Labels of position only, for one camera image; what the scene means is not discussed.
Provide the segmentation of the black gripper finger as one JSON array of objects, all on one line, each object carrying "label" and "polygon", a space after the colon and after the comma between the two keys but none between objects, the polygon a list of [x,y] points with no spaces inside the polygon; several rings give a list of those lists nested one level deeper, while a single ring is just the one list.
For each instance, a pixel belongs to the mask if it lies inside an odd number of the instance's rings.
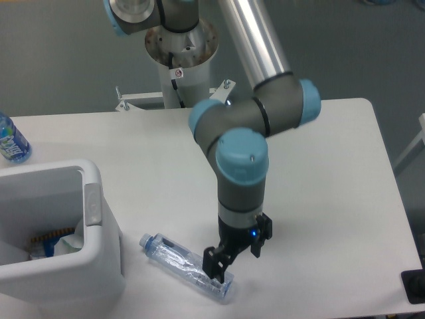
[{"label": "black gripper finger", "polygon": [[251,253],[259,258],[262,247],[266,240],[270,240],[273,235],[272,220],[265,213],[256,217],[257,228],[251,232],[252,243],[250,246]]},{"label": "black gripper finger", "polygon": [[236,256],[235,252],[231,252],[224,245],[207,247],[203,252],[202,269],[210,279],[217,279],[223,283],[226,269],[233,263]]}]

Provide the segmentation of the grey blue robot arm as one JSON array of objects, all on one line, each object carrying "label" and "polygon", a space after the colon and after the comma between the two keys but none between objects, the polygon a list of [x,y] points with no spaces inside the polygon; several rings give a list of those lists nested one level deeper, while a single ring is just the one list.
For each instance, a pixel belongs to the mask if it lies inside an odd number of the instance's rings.
[{"label": "grey blue robot arm", "polygon": [[105,1],[118,34],[145,31],[149,56],[164,71],[164,103],[190,108],[189,127],[217,178],[217,247],[203,253],[203,270],[223,282],[244,250],[260,256],[272,237],[263,211],[267,138],[315,120],[318,90],[297,79],[262,1],[220,1],[219,6],[252,87],[251,98],[226,105],[209,98],[208,78],[191,70],[214,56],[218,39],[199,15],[198,1]]}]

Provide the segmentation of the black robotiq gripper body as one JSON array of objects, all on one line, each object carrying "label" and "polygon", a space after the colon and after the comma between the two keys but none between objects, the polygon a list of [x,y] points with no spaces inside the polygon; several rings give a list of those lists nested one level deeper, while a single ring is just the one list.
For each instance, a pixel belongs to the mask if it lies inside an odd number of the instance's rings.
[{"label": "black robotiq gripper body", "polygon": [[257,228],[255,219],[254,225],[245,228],[235,228],[227,225],[220,217],[218,218],[218,232],[220,236],[219,245],[224,245],[231,252],[235,252],[237,256],[250,248],[252,243],[251,232]]}]

